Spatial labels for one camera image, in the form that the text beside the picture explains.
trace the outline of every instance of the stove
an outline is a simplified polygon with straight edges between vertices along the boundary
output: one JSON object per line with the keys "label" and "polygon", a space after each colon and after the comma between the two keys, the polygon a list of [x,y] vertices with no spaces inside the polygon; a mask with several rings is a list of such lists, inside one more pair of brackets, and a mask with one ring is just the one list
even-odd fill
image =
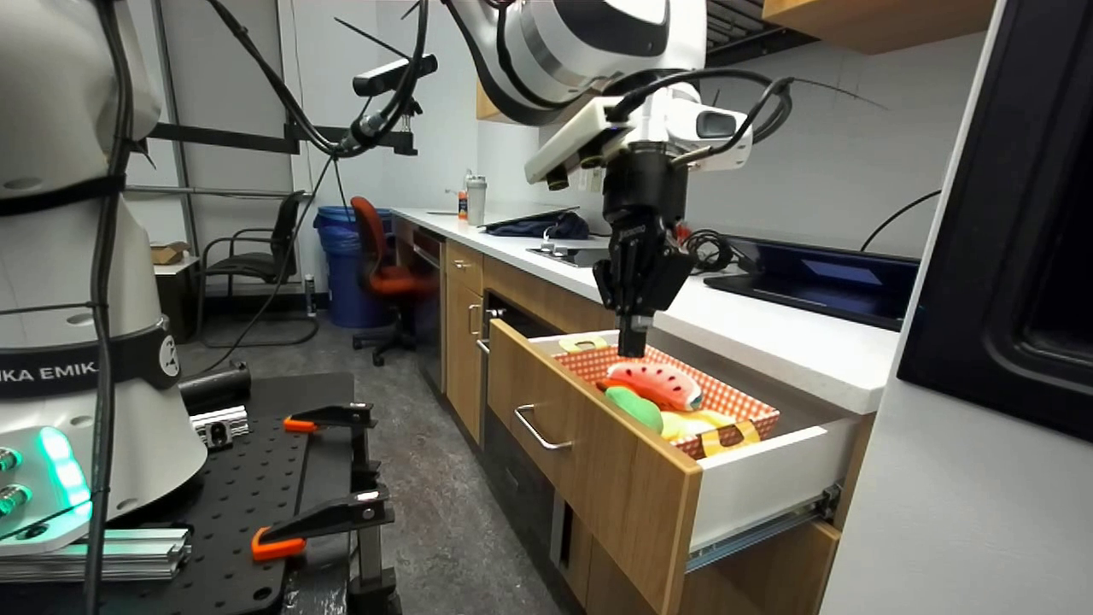
{"label": "stove", "polygon": [[608,257],[606,247],[529,247],[528,251],[573,267],[591,267]]}

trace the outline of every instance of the cardboard box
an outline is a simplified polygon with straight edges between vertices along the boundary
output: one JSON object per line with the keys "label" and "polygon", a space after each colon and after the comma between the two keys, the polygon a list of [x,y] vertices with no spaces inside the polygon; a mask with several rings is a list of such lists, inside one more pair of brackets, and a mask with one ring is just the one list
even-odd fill
{"label": "cardboard box", "polygon": [[166,245],[152,245],[153,264],[174,264],[183,259],[185,252],[190,249],[190,244],[186,241],[173,241]]}

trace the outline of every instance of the basket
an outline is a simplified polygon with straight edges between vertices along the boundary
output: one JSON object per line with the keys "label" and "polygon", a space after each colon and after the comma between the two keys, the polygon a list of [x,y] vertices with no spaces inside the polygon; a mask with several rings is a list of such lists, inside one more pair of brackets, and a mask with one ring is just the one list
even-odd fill
{"label": "basket", "polygon": [[712,428],[707,433],[692,435],[670,443],[694,460],[702,460],[728,449],[744,447],[769,437],[778,423],[778,411],[768,404],[725,385],[716,378],[698,371],[679,359],[661,353],[651,346],[645,348],[645,357],[631,359],[619,356],[616,346],[563,353],[553,356],[581,380],[596,385],[607,377],[608,368],[620,362],[639,364],[667,364],[682,370],[702,388],[702,411],[722,414],[733,425]]}

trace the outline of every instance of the orange chair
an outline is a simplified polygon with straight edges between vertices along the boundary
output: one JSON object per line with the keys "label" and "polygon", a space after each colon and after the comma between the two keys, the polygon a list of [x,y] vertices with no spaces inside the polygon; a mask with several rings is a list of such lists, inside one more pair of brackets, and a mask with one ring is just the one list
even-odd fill
{"label": "orange chair", "polygon": [[[378,367],[384,365],[384,354],[388,351],[414,348],[414,307],[438,292],[439,280],[435,274],[419,275],[407,267],[390,263],[384,222],[376,208],[364,197],[353,197],[350,204],[361,236],[362,265],[357,281],[365,292],[386,300],[397,314],[393,333],[372,352],[372,364]],[[354,335],[353,348],[360,351],[367,342],[372,342],[367,334]]]}

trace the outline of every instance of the office chair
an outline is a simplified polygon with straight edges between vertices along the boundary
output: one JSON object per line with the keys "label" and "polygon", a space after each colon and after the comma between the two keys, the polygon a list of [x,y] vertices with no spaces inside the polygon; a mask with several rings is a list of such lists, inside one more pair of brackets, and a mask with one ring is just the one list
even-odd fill
{"label": "office chair", "polygon": [[[362,260],[357,282],[365,292],[387,301],[396,312],[391,335],[380,341],[372,352],[372,364],[379,367],[384,365],[384,354],[392,348],[413,351],[414,305],[437,292],[439,281],[435,276],[415,275],[406,267],[391,264],[384,236],[384,222],[376,209],[363,197],[353,197],[350,203],[356,214],[356,232],[361,236]],[[372,342],[369,335],[354,335],[353,350],[364,348],[366,342]]]}
{"label": "office chair", "polygon": [[[205,340],[204,327],[204,298],[205,285],[212,275],[227,275],[227,296],[232,297],[232,282],[235,275],[244,277],[257,277],[268,284],[275,284],[287,281],[296,273],[296,253],[292,245],[292,233],[296,227],[296,213],[299,203],[304,200],[304,191],[295,191],[286,196],[278,208],[277,221],[272,228],[243,228],[230,237],[220,237],[209,241],[201,255],[201,281],[198,285],[198,319],[197,339],[209,348],[231,348],[234,344],[222,342],[210,342]],[[246,237],[247,233],[269,233],[269,237]],[[209,253],[214,245],[228,244],[227,258],[209,264]],[[237,241],[265,243],[269,244],[270,250],[248,251],[246,253],[235,253]],[[319,331],[319,322],[312,317],[280,317],[278,321],[299,321],[309,323],[307,332],[292,340],[274,340],[267,342],[240,343],[239,348],[256,346],[295,346],[303,344],[315,338]]]}

